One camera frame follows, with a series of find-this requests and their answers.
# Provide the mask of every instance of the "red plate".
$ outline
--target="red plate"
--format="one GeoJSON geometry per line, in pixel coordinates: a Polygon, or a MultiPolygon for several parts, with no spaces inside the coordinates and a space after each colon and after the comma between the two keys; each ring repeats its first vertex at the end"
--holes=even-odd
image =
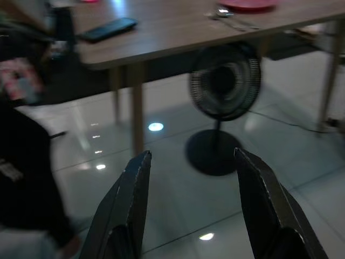
{"type": "Polygon", "coordinates": [[[219,4],[238,11],[262,11],[277,5],[278,0],[219,0],[219,4]]]}

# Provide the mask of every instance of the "wooden table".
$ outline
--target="wooden table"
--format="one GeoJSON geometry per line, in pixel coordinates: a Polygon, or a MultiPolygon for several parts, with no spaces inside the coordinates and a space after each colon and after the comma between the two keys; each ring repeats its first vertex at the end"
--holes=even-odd
{"type": "Polygon", "coordinates": [[[131,17],[140,21],[136,30],[126,34],[97,44],[78,44],[80,59],[86,66],[95,70],[108,69],[111,73],[116,119],[119,118],[119,71],[121,66],[127,67],[127,85],[133,89],[135,154],[143,151],[144,146],[142,83],[145,61],[200,47],[265,37],[288,29],[337,20],[334,54],[329,64],[320,110],[319,128],[322,129],[345,31],[345,0],[281,0],[272,12],[238,15],[239,18],[262,28],[246,32],[233,30],[219,21],[206,18],[205,13],[212,10],[214,4],[213,0],[99,0],[97,3],[81,3],[73,7],[76,33],[120,17],[131,17]]]}

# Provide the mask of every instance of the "power cord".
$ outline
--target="power cord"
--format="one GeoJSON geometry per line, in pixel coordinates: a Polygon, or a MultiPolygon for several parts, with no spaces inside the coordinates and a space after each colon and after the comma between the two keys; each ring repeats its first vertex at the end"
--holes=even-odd
{"type": "Polygon", "coordinates": [[[274,120],[274,121],[280,122],[280,123],[288,125],[288,126],[298,127],[298,128],[301,128],[302,130],[309,131],[309,132],[315,132],[315,133],[321,133],[321,134],[325,134],[325,133],[329,134],[329,133],[336,133],[337,132],[337,131],[331,131],[331,132],[316,131],[316,130],[313,130],[313,129],[306,128],[306,127],[304,127],[302,125],[288,123],[286,121],[273,118],[273,117],[271,117],[269,115],[265,115],[265,114],[260,113],[260,112],[255,112],[255,111],[250,111],[250,110],[249,110],[249,112],[253,113],[253,114],[256,114],[256,115],[260,115],[260,116],[265,117],[265,118],[270,119],[270,120],[274,120]]]}

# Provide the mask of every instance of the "spoon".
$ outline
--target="spoon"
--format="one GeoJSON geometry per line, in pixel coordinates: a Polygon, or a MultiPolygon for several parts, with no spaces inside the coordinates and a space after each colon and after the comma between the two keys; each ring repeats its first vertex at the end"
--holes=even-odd
{"type": "Polygon", "coordinates": [[[215,14],[215,13],[206,13],[206,16],[209,18],[209,19],[211,19],[211,20],[216,20],[216,21],[220,21],[220,22],[222,22],[222,23],[224,23],[225,25],[227,25],[227,26],[229,26],[229,27],[232,27],[232,28],[234,28],[234,29],[236,29],[236,30],[238,30],[238,31],[246,31],[244,28],[242,28],[242,27],[240,27],[240,26],[237,26],[237,25],[233,25],[233,24],[231,24],[231,23],[228,23],[228,22],[226,22],[225,20],[222,20],[222,18],[221,17],[219,17],[217,14],[215,14]]]}
{"type": "Polygon", "coordinates": [[[231,17],[232,19],[234,19],[236,22],[242,24],[242,25],[245,25],[245,26],[248,26],[249,28],[251,29],[254,29],[254,30],[259,30],[260,27],[252,24],[252,23],[249,23],[249,22],[246,22],[246,21],[243,21],[237,17],[235,17],[235,14],[233,12],[231,12],[228,8],[224,7],[224,6],[217,6],[216,8],[216,15],[218,17],[221,17],[221,18],[228,18],[228,17],[231,17]]]}

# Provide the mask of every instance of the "fan grille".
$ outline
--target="fan grille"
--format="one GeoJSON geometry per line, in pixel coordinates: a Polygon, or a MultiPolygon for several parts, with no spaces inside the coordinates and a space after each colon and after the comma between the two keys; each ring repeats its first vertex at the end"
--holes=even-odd
{"type": "Polygon", "coordinates": [[[255,50],[244,43],[203,50],[190,73],[190,95],[194,104],[221,121],[233,120],[247,112],[258,96],[260,85],[260,61],[255,50]],[[210,78],[220,67],[228,69],[234,81],[218,82],[222,85],[215,86],[210,78]]]}

